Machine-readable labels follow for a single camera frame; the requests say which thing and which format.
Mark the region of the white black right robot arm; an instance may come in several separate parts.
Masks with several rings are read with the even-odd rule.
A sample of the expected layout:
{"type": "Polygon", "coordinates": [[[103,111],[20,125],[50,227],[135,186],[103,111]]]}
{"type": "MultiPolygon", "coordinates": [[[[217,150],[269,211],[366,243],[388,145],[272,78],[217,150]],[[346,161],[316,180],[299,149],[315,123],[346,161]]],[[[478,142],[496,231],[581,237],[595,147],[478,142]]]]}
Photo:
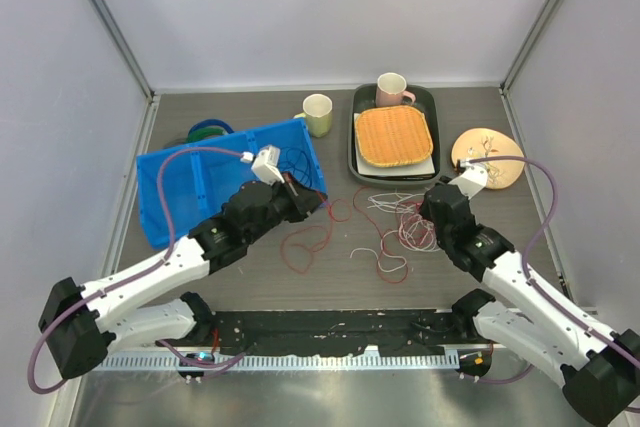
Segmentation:
{"type": "Polygon", "coordinates": [[[457,338],[482,337],[543,372],[585,421],[606,426],[639,397],[639,335],[621,333],[538,275],[513,244],[476,222],[458,186],[438,184],[420,207],[439,247],[481,283],[452,307],[457,338]]]}

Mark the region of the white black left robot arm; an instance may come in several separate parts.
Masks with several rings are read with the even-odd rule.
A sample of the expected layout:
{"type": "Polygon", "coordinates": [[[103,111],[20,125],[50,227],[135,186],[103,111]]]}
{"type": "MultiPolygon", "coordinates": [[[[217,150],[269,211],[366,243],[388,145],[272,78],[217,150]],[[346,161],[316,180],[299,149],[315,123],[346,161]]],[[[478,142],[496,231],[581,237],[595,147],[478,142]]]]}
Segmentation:
{"type": "Polygon", "coordinates": [[[213,322],[198,296],[187,293],[153,308],[148,302],[237,262],[270,230],[304,221],[326,199],[326,193],[290,176],[271,185],[243,184],[217,214],[165,251],[96,281],[79,285],[67,277],[55,283],[38,322],[37,345],[48,348],[67,381],[90,372],[109,354],[145,341],[205,344],[213,322]]]}

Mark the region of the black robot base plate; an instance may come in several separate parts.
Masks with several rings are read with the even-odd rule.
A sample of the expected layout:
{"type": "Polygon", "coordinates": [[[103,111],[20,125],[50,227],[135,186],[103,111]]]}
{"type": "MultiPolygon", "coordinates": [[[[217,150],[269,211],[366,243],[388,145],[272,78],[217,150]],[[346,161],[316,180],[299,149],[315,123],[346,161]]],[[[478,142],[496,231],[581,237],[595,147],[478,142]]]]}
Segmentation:
{"type": "Polygon", "coordinates": [[[449,310],[218,311],[178,347],[218,347],[225,355],[345,357],[375,346],[384,357],[432,355],[446,345],[486,345],[449,310]]]}

